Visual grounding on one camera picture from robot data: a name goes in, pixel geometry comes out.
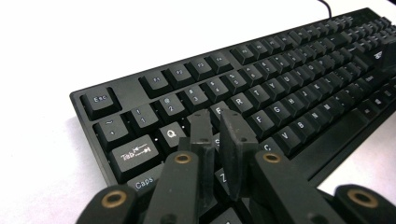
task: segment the keyboard logo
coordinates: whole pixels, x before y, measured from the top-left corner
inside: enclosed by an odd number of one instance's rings
[[[375,54],[374,56],[375,56],[375,58],[376,58],[377,60],[380,59],[381,56],[382,56],[382,50],[379,51],[379,52],[378,52],[377,54]]]

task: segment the black key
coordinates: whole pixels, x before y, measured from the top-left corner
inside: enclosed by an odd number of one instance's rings
[[[178,100],[175,94],[164,96],[155,102],[155,107],[165,123],[171,123],[188,114],[186,108],[184,108],[184,105]]]
[[[247,47],[253,52],[256,60],[263,59],[270,55],[269,49],[260,41],[255,41]]]
[[[286,156],[290,156],[303,144],[299,136],[289,126],[276,133],[274,139]]]
[[[334,99],[340,103],[345,111],[349,110],[355,104],[355,101],[345,91],[337,92],[334,95]]]
[[[164,72],[167,75],[169,82],[175,89],[188,86],[195,81],[183,64],[174,65],[166,69]]]
[[[199,86],[192,86],[180,93],[180,99],[189,111],[195,112],[210,106],[210,101]]]
[[[223,81],[224,85],[228,88],[232,95],[235,95],[241,91],[245,91],[248,88],[247,82],[236,71],[227,73],[220,79]]]
[[[279,101],[271,104],[264,111],[277,127],[281,127],[291,120],[289,110]]]
[[[247,46],[238,46],[235,49],[232,49],[231,53],[242,65],[256,61],[254,54]]]
[[[231,95],[227,87],[218,77],[207,81],[206,83],[202,84],[201,87],[205,91],[207,97],[213,103],[225,100]]]
[[[304,102],[305,108],[309,108],[318,103],[320,93],[306,86],[297,91],[296,95]]]
[[[280,47],[279,43],[276,42],[272,37],[266,37],[264,40],[262,40],[262,43],[264,46],[266,46],[268,49],[271,49],[270,54],[276,54],[279,53],[282,48]]]
[[[353,110],[347,113],[291,162],[306,179],[311,179],[366,126],[366,122],[361,118],[359,111]]]
[[[206,58],[206,60],[216,74],[224,73],[233,69],[233,66],[230,64],[230,62],[220,52],[211,54]]]
[[[215,72],[204,58],[193,59],[185,65],[196,81],[201,81],[215,75]]]
[[[280,35],[274,36],[274,40],[280,45],[282,50],[293,48],[293,43],[291,42],[290,39],[291,39],[291,37],[286,34],[280,34]]]
[[[323,130],[330,123],[330,120],[332,119],[330,113],[320,106],[314,107],[313,109],[308,111],[304,116],[311,122],[315,122],[318,125],[316,128],[317,132]]]
[[[264,77],[254,65],[248,65],[242,68],[241,70],[239,70],[239,73],[245,79],[249,87],[264,82]]]
[[[150,72],[139,78],[139,80],[150,99],[164,95],[172,90],[171,85],[169,85],[160,71]]]
[[[245,95],[256,109],[263,108],[273,102],[270,95],[262,88],[261,85],[248,89],[245,91]]]
[[[244,93],[238,93],[227,100],[227,105],[231,110],[240,113],[243,117],[253,113],[253,104],[248,100]]]
[[[210,224],[239,224],[242,223],[235,211],[230,207],[221,215],[216,217]]]
[[[283,54],[283,57],[289,61],[290,68],[294,68],[303,64],[303,59],[294,50],[290,50],[286,54]]]
[[[110,88],[97,87],[87,90],[81,97],[81,102],[84,104],[90,120],[99,119],[120,111],[117,98]]]
[[[335,100],[334,97],[330,97],[319,106],[329,112],[329,114],[331,115],[330,122],[338,119],[345,111],[341,104],[337,100]]]
[[[276,78],[272,78],[262,84],[262,87],[265,89],[266,92],[270,95],[273,101],[278,100],[286,95],[286,90],[283,86],[279,83]]]
[[[288,108],[291,116],[294,118],[304,112],[305,104],[294,93],[286,96],[280,102]]]
[[[305,117],[298,118],[290,125],[290,127],[299,136],[302,143],[307,142],[315,136],[314,126]]]
[[[375,119],[379,112],[378,107],[369,100],[361,102],[357,108],[368,120]]]
[[[128,180],[127,185],[136,191],[139,209],[145,210],[149,207],[149,201],[161,177],[163,166],[164,163],[161,163],[145,173]]]
[[[157,132],[156,136],[158,137],[164,152],[169,155],[177,150],[179,139],[181,137],[186,137],[186,134],[184,134],[177,122],[173,122],[162,127]]]
[[[269,60],[276,67],[279,74],[288,72],[290,70],[289,62],[282,55],[276,55],[271,57]]]
[[[280,149],[280,146],[277,145],[274,138],[269,137],[260,143],[260,147],[262,150],[271,151],[275,153],[282,153],[283,151]]]
[[[128,113],[128,120],[138,135],[155,131],[161,123],[150,105],[141,105]]]
[[[319,92],[318,99],[320,101],[327,98],[330,95],[330,92],[332,92],[332,86],[322,77],[309,84],[308,87],[312,87]]]
[[[102,148],[107,152],[132,139],[131,133],[128,131],[120,115],[104,119],[95,124],[93,128],[98,135]]]
[[[340,34],[329,35],[327,38],[335,45],[337,49],[345,46],[348,43],[347,39]]]
[[[300,88],[300,83],[303,84],[303,80],[299,76],[292,76],[289,72],[276,79],[282,79],[279,83],[285,84],[283,87],[287,93],[297,91]]]
[[[263,139],[266,135],[275,130],[276,126],[267,114],[260,110],[247,118],[247,123],[258,138]]]
[[[343,81],[333,72],[324,76],[323,79],[332,86],[331,93],[338,91],[343,83]]]
[[[215,172],[215,177],[219,183],[219,190],[217,190],[217,192],[219,193],[220,198],[226,202],[230,201],[230,190],[228,189],[227,179],[225,177],[223,168]]]
[[[220,126],[220,115],[222,109],[230,109],[224,101],[218,102],[215,105],[212,105],[209,107],[210,111],[210,120],[212,121],[212,124],[215,126],[217,130],[219,130]]]
[[[120,183],[140,175],[160,162],[157,148],[144,135],[109,152],[110,165]]]
[[[373,95],[370,96],[369,101],[376,105],[380,110],[384,110],[388,105],[384,95],[380,91],[373,93]]]
[[[268,61],[268,59],[264,59],[258,63],[254,64],[257,69],[262,73],[264,80],[268,80],[277,75],[277,70],[274,65]]]

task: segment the keyboard frame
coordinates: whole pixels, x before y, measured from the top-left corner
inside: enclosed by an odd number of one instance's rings
[[[351,11],[348,12],[346,14],[342,14],[339,16],[344,16],[344,15],[355,15],[355,14],[360,14],[364,11],[364,13],[371,13],[371,16],[373,17],[372,20],[374,19],[378,19],[380,18],[379,15],[377,15],[375,12],[373,12],[370,8],[362,8],[359,10],[355,10],[355,11]],[[301,26],[298,27],[293,27],[289,30],[284,30],[278,33],[274,33],[274,34],[270,34],[270,35],[265,35],[265,36],[261,36],[255,39],[251,39],[245,42],[241,42],[241,43],[237,43],[235,45],[226,47],[226,48],[222,48],[222,49],[215,49],[200,55],[195,55],[192,56],[190,58],[186,58],[177,62],[173,62],[173,63],[169,63],[169,64],[164,64],[158,67],[154,67],[151,68],[149,70],[146,71],[142,71],[136,74],[131,74],[125,77],[120,77],[114,80],[110,80],[108,82],[105,83],[101,83],[101,84],[97,84],[94,86],[90,86],[88,88],[79,90],[79,91],[73,91],[70,93],[70,99],[72,101],[73,107],[76,110],[76,113],[78,115],[78,120],[81,124],[81,127],[86,135],[86,138],[90,144],[90,147],[92,149],[93,155],[96,158],[99,168],[103,174],[103,177],[106,181],[106,183],[109,186],[112,185],[116,185],[119,184],[119,182],[117,181],[116,177],[113,174],[113,170],[109,164],[109,160],[107,159],[105,152],[103,151],[98,138],[96,137],[96,133],[93,129],[93,125],[102,121],[105,118],[108,118],[109,116],[114,116],[114,115],[120,115],[120,114],[124,114],[127,113],[128,111],[130,111],[131,109],[141,106],[141,105],[145,105],[145,104],[152,104],[156,101],[158,101],[161,97],[163,97],[163,95],[150,99],[145,90],[143,89],[142,85],[140,84],[140,81],[138,80],[139,78],[141,78],[142,76],[144,76],[145,74],[148,74],[149,72],[152,71],[163,71],[166,70],[168,67],[174,65],[174,64],[178,64],[178,63],[188,63],[190,62],[192,59],[194,58],[200,58],[200,57],[208,57],[210,54],[214,53],[214,52],[221,52],[223,53],[223,55],[229,60],[229,62],[231,63],[231,65],[233,66],[233,70],[239,70],[242,67],[245,67],[245,65],[241,65],[236,59],[235,57],[231,54],[230,50],[234,49],[235,47],[242,45],[242,44],[246,44],[246,43],[251,43],[253,41],[256,40],[261,40],[267,36],[273,36],[273,35],[278,35],[278,34],[282,34],[285,32],[289,32],[295,29],[299,29],[299,28],[303,28],[307,25],[310,24],[315,24],[321,21],[327,21],[328,19],[325,20],[320,20],[320,21],[314,21],[311,23],[307,23],[307,24],[303,24]],[[224,73],[222,74],[218,74],[218,75],[214,75],[211,78],[214,77],[220,77],[223,76]],[[207,82],[208,79],[204,79],[198,82],[195,82],[191,85],[201,85],[204,82]],[[117,96],[118,101],[120,102],[121,105],[121,110],[118,111],[117,113],[113,113],[109,116],[100,118],[100,119],[96,119],[96,120],[90,120],[84,105],[81,102],[81,96],[85,94],[86,90],[91,89],[91,88],[95,88],[95,87],[106,87],[106,88],[111,88],[115,95]],[[179,93],[185,89],[187,89],[189,86],[186,86],[184,88],[181,89],[177,89],[177,90],[173,90],[170,91],[168,93],[166,93],[165,95],[168,94],[172,94],[172,93]],[[138,97],[134,96],[134,98],[138,98],[140,99],[139,102],[137,101],[131,101],[131,95],[138,95]],[[313,186],[317,186],[322,180],[324,180],[350,153],[352,153],[383,121],[385,121],[394,111],[396,108],[396,103],[392,103],[385,111],[383,111],[381,113],[381,115],[379,116],[379,118],[375,119],[374,121],[372,121],[368,127],[364,128],[364,130],[362,132],[360,132],[358,134],[357,137],[355,137],[349,144],[346,145],[345,149],[342,150],[341,153],[338,153],[325,167],[323,167],[311,180],[310,183]]]

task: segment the white surface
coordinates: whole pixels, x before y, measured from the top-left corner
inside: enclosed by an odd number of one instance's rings
[[[396,22],[387,1],[328,2]],[[327,16],[315,0],[2,1],[0,223],[74,223],[106,186],[71,91]]]

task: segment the key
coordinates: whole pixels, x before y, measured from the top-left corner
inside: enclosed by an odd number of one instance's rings
[[[299,136],[289,126],[276,133],[274,139],[282,148],[285,156],[290,156],[303,144]]]
[[[203,58],[193,59],[186,64],[186,67],[196,81],[201,81],[215,75],[213,69]]]
[[[156,136],[163,147],[163,151],[169,155],[177,150],[180,137],[186,137],[186,134],[184,134],[177,122],[173,122],[162,127]]]
[[[180,93],[180,99],[191,113],[210,106],[210,101],[199,86],[192,86]]]
[[[222,100],[225,100],[231,95],[227,87],[218,77],[215,77],[207,81],[206,83],[202,84],[201,87],[204,90],[207,97],[213,103],[217,103]]]
[[[174,65],[166,69],[164,73],[175,89],[180,89],[194,83],[190,72],[183,64]]]
[[[238,46],[231,50],[231,53],[242,65],[253,63],[255,61],[254,54],[247,46]]]
[[[303,144],[315,135],[314,127],[305,117],[299,117],[290,125],[290,127],[295,131]]]
[[[247,46],[251,52],[254,54],[256,60],[263,59],[270,55],[270,51],[264,44],[260,41],[255,41]]]
[[[227,105],[231,110],[240,113],[243,117],[253,113],[253,104],[248,100],[244,93],[238,93],[227,100]]]
[[[164,96],[155,102],[155,107],[165,123],[171,123],[187,116],[187,110],[175,94]]]
[[[259,139],[263,139],[276,128],[272,120],[262,110],[248,117],[247,123]]]
[[[108,157],[120,183],[125,183],[160,162],[158,150],[148,135],[114,148]]]
[[[301,115],[304,112],[304,108],[305,108],[304,103],[294,93],[286,96],[280,102],[282,102],[282,104],[288,108],[289,112],[291,113],[291,116],[294,118],[297,117],[298,115]]]
[[[257,68],[254,65],[248,65],[242,68],[241,70],[239,70],[239,73],[245,79],[249,87],[264,82],[264,78],[262,74],[259,72],[259,70],[257,70]]]
[[[110,88],[96,87],[87,90],[81,97],[81,102],[84,104],[90,120],[99,119],[120,111],[117,98],[112,94]]]
[[[145,173],[128,180],[127,185],[134,189],[137,193],[137,201],[139,209],[147,209],[152,193],[155,190],[158,180],[163,171],[163,163],[147,170]]]
[[[281,127],[291,120],[289,110],[279,101],[265,108],[265,113],[271,118],[276,127]]]
[[[247,82],[236,71],[233,71],[229,74],[227,73],[226,75],[222,76],[220,79],[223,81],[224,85],[228,88],[231,95],[235,95],[238,92],[244,91],[248,88]]]
[[[164,95],[172,90],[171,85],[169,85],[160,71],[150,72],[139,78],[139,80],[150,99]]]
[[[262,84],[262,87],[270,95],[273,101],[276,101],[286,95],[286,90],[276,78],[272,78]]]
[[[102,148],[107,152],[132,139],[132,135],[120,115],[104,119],[93,125],[93,128],[98,135]]]
[[[139,135],[151,133],[161,126],[160,120],[150,105],[141,105],[127,114],[134,131]]]
[[[248,89],[245,91],[245,95],[256,109],[263,108],[273,102],[270,95],[262,88],[261,85]]]
[[[230,64],[230,62],[220,52],[211,54],[206,58],[206,60],[216,74],[224,73],[233,69],[233,66]]]
[[[216,127],[217,130],[219,130],[220,126],[220,115],[222,109],[230,109],[224,101],[220,101],[215,105],[212,105],[209,107],[209,112],[210,112],[210,120],[213,123],[213,126]]]

